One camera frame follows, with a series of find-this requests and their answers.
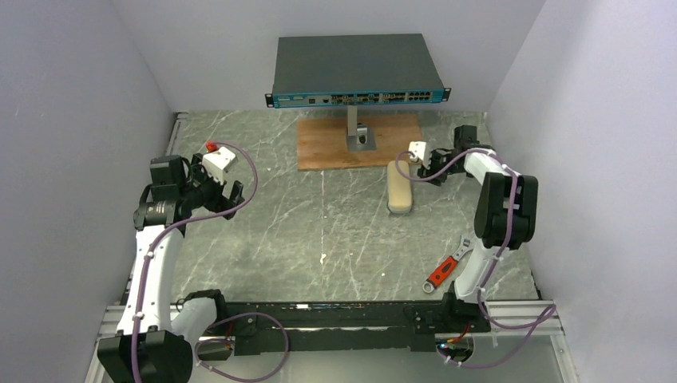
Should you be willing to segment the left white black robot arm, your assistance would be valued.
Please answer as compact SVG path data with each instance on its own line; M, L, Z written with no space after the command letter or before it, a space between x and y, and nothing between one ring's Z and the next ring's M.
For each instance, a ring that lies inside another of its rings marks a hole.
M225 301L219 290L191 293L173 317L173 274L192 213L203 207L231 219L244 203L239 181L224 194L226 175L236 161L227 148L196 153L190 160L179 155L151 160L151 182L133 214L137 254L129 298L114 335L97 347L98 361L112 381L189 381L196 343L224 318Z

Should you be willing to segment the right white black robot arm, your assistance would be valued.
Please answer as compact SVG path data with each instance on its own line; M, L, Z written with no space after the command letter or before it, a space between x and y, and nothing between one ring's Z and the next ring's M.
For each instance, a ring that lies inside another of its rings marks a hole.
M492 318L484 303L485 288L509 251L529 242L536 230L539 183L508 166L488 144L477 138L477 129L454 129L451 149L431 148L425 141L408 147L418 164L416 181L441 185L452 174L464 174L481 185L473 221L473 245L463 271L453 282L456 302L479 312L489 323L506 330L517 325Z

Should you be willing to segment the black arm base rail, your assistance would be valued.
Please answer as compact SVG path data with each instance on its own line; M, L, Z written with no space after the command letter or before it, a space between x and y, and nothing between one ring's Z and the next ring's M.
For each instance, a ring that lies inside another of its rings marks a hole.
M491 325L474 304L438 301L229 302L205 335L230 338L237 356L264 352L407 349L433 352L456 334L486 334Z

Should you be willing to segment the beige umbrella case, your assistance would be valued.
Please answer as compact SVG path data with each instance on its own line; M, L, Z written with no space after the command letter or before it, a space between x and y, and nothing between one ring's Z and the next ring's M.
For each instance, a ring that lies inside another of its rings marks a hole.
M386 169L387 208L392 214L406 214L413 206L409 164L403 160L392 160Z

